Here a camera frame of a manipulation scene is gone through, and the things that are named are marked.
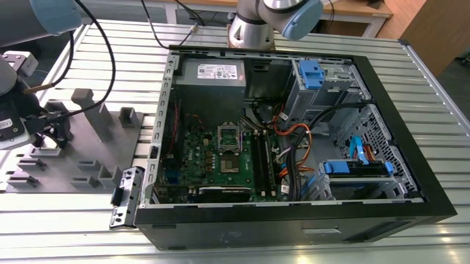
aluminum table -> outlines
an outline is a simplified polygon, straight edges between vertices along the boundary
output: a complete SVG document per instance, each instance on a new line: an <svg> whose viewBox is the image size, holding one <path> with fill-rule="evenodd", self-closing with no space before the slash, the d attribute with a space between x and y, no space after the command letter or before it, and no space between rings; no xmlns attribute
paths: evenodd
<svg viewBox="0 0 470 264"><path fill-rule="evenodd" d="M145 113L133 164L144 167L155 120L167 50L156 46L145 23L101 21L116 56L116 83L107 101L111 111L123 106ZM165 44L177 44L189 26L155 24ZM104 95L111 63L93 25L75 33L76 54L67 79L39 94L69 101L75 88ZM226 46L226 28L203 27L188 45ZM308 35L291 42L275 35L278 50L367 56L436 174L458 215L420 225L375 243L248 249L157 251L137 230L109 231L111 195L0 194L0 261L48 263L470 263L470 137L469 121L431 76L412 49L398 41ZM68 57L64 49L45 82L57 76ZM0 170L15 165L24 148L9 153Z"/></svg>

gray parts holder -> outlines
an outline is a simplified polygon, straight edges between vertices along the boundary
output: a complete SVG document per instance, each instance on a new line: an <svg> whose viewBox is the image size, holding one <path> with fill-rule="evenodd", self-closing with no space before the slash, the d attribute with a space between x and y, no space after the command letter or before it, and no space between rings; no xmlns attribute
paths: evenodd
<svg viewBox="0 0 470 264"><path fill-rule="evenodd" d="M76 89L72 101L81 107L93 104L92 92ZM63 111L61 103L48 109ZM132 166L140 135L143 113L123 107L109 112L103 104L69 118L73 135L64 149L31 148L7 172L9 193L111 193L120 181L121 170Z"/></svg>

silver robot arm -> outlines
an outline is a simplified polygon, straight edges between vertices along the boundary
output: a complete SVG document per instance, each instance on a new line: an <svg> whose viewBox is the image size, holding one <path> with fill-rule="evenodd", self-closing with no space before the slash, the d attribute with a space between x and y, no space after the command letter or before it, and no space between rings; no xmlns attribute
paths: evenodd
<svg viewBox="0 0 470 264"><path fill-rule="evenodd" d="M230 28L232 47L267 50L274 44L272 29L288 40L302 39L323 12L320 0L239 0Z"/></svg>
<svg viewBox="0 0 470 264"><path fill-rule="evenodd" d="M0 0L0 47L57 36L80 25L73 0ZM28 60L19 66L11 56L0 54L0 150L15 149L37 139L24 121L45 114L36 95L23 94L28 88L21 78L27 75L23 70Z"/></svg>

blue plastic clip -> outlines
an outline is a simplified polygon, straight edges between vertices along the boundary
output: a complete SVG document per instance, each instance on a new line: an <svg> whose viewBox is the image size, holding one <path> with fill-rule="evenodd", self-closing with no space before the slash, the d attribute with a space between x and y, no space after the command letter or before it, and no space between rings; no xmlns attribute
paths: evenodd
<svg viewBox="0 0 470 264"><path fill-rule="evenodd" d="M387 169L388 175L394 174L394 164L390 161L384 163L384 168Z"/></svg>
<svg viewBox="0 0 470 264"><path fill-rule="evenodd" d="M328 162L323 162L324 173L330 174L332 172L331 165Z"/></svg>
<svg viewBox="0 0 470 264"><path fill-rule="evenodd" d="M308 191L310 186L314 184L315 182L315 175L312 175L312 177L310 178L307 185L302 188L300 191L300 197L304 195L304 193Z"/></svg>
<svg viewBox="0 0 470 264"><path fill-rule="evenodd" d="M366 159L364 155L364 150L362 148L362 139L358 136L354 136L351 138L351 143L350 143L350 157L352 158L354 156L354 149L358 149L358 158L364 163L364 165L368 165L368 160Z"/></svg>
<svg viewBox="0 0 470 264"><path fill-rule="evenodd" d="M318 90L324 82L324 71L315 60L300 60L299 70L306 81L307 90Z"/></svg>

green circuit board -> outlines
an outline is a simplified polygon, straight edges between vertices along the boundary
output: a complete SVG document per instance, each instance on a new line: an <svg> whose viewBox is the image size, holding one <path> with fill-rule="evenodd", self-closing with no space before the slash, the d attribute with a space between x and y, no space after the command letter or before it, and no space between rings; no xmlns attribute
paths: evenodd
<svg viewBox="0 0 470 264"><path fill-rule="evenodd" d="M250 134L242 138L242 151L238 155L220 155L218 152L216 131L188 132L183 147L180 184L239 185L254 188ZM231 166L222 169L222 160Z"/></svg>
<svg viewBox="0 0 470 264"><path fill-rule="evenodd" d="M251 201L278 201L282 199L278 191L276 195L260 195L255 189L255 175L252 165L252 133L240 134L240 152L218 151L218 131L199 130L185 132L183 141L181 166L179 171L165 170L165 178L172 177L173 187L165 192L168 200L175 203L187 203L187 189L201 186L222 186L227 188L250 188ZM224 140L231 140L232 135L224 135Z"/></svg>

